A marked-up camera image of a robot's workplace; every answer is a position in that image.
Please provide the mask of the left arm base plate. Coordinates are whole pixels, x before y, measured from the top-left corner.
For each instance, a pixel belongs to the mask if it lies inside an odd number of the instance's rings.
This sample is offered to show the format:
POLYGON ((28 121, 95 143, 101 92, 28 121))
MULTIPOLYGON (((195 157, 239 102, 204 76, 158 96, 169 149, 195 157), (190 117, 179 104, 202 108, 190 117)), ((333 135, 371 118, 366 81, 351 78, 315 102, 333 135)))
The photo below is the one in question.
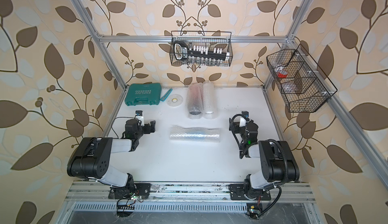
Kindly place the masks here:
POLYGON ((135 183, 126 187, 111 187, 109 199, 147 199, 150 195, 151 183, 135 183))

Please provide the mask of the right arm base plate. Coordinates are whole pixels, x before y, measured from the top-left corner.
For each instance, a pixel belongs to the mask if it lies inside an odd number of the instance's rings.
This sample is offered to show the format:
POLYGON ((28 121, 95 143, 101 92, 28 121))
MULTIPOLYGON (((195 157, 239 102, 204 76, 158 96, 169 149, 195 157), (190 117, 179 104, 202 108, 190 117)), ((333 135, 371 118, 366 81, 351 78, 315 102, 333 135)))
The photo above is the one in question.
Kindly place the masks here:
POLYGON ((261 200, 270 201, 270 192, 262 189, 253 189, 244 184, 230 184, 228 185, 231 200, 261 200))

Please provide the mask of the silver compact disc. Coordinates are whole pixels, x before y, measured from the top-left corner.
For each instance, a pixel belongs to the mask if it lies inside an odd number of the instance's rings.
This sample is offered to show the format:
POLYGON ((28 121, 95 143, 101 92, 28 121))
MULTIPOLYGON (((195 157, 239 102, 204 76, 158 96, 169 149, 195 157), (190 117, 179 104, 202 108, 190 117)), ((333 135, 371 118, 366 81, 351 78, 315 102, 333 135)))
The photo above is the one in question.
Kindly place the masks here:
POLYGON ((183 97, 179 94, 172 94, 166 100, 166 103, 170 107, 178 107, 183 103, 183 97))

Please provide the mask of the bubble wrapped clear cylinder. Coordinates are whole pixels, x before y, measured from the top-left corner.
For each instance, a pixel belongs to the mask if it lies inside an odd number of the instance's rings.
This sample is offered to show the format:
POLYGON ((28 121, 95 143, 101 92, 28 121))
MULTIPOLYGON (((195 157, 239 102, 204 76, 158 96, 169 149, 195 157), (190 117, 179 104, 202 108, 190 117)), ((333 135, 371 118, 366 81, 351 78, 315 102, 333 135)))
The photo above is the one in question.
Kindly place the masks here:
POLYGON ((212 82, 204 82, 202 90, 203 98, 203 117, 208 120, 217 118, 217 103, 214 84, 212 82))

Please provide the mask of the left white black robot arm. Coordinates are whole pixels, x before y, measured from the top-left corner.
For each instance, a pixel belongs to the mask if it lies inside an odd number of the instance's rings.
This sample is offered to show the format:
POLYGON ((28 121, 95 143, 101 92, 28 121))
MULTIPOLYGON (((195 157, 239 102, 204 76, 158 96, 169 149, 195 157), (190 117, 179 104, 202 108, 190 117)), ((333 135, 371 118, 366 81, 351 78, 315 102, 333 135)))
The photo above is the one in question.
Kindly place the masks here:
POLYGON ((151 184, 135 184, 133 176, 110 164, 114 153, 133 152, 143 135, 154 133, 156 122, 143 124, 140 119, 126 121, 121 138, 84 138, 72 154, 67 174, 83 180, 96 180, 110 187, 110 199, 148 198, 151 184))

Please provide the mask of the clear bubble wrap sheet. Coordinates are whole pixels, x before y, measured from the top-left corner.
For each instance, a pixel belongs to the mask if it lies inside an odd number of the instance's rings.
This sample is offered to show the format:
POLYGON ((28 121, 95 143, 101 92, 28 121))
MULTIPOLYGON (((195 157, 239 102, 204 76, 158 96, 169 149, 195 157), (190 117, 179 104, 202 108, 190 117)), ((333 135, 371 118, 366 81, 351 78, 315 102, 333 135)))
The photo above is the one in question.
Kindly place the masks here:
POLYGON ((174 141, 220 142, 220 129, 182 128, 174 126, 170 130, 170 139, 174 141))

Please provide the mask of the black socket bit holder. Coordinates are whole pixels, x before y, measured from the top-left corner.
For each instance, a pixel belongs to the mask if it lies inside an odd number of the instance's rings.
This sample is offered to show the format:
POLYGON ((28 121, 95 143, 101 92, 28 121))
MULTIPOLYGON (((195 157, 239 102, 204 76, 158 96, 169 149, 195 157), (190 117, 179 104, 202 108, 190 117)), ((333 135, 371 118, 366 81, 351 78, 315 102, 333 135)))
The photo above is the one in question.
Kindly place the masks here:
POLYGON ((204 57, 220 60, 229 60, 232 58, 231 52, 222 52, 220 48, 211 50, 209 47, 201 45, 188 45, 183 41, 175 41, 172 44, 172 54, 176 60, 186 60, 191 57, 204 57))

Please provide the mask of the aluminium front rail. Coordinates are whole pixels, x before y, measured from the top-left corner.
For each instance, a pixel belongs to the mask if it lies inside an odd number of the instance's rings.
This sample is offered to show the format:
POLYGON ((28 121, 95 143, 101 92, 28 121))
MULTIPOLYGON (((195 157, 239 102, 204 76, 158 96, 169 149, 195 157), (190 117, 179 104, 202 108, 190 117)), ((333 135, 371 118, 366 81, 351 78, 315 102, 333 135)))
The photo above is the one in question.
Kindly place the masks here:
POLYGON ((66 214, 73 211, 241 214, 257 204, 264 207, 276 197, 279 197, 278 204, 306 206, 316 202, 310 185, 303 183, 265 191, 261 198, 248 197, 238 182, 137 182, 136 185, 139 191, 124 199, 107 185, 75 181, 61 211, 66 214))

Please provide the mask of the red item in basket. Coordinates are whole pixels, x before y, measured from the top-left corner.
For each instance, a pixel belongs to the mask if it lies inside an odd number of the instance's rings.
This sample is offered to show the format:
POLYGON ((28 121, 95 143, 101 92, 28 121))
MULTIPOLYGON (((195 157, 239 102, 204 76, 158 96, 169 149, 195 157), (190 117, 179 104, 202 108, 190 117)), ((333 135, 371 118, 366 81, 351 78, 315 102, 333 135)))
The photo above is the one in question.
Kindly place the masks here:
POLYGON ((274 68, 275 75, 279 79, 284 79, 287 78, 288 76, 288 71, 284 66, 277 66, 274 68))

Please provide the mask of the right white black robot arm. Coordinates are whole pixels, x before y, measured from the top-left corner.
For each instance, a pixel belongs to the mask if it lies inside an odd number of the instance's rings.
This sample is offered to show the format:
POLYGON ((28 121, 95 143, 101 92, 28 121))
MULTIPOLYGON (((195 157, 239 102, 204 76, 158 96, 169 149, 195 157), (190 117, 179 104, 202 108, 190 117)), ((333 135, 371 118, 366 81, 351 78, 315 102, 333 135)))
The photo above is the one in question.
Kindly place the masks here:
POLYGON ((242 114, 229 119, 239 158, 259 158, 261 170, 248 174, 241 186, 229 185, 231 198, 258 199, 263 193, 300 178, 300 170, 286 141, 259 140, 258 125, 242 114))

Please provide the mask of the bubble wrapped dark cylinder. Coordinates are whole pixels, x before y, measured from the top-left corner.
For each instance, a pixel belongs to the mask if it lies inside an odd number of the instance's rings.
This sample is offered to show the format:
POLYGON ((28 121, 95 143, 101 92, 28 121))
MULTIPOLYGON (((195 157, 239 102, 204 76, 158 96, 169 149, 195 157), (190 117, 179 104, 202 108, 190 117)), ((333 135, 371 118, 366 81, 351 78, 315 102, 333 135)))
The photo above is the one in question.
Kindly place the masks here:
POLYGON ((187 111, 188 117, 191 120, 200 119, 204 113, 202 101, 202 87, 202 83, 192 84, 188 87, 187 111))

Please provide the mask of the green plastic tool case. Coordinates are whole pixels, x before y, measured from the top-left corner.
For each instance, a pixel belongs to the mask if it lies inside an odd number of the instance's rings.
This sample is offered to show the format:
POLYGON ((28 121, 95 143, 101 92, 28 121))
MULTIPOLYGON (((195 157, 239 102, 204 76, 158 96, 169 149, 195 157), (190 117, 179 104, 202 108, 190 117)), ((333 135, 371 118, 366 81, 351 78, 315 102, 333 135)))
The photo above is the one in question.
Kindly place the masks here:
POLYGON ((160 103, 162 87, 160 83, 131 84, 125 97, 127 106, 158 105, 160 103))

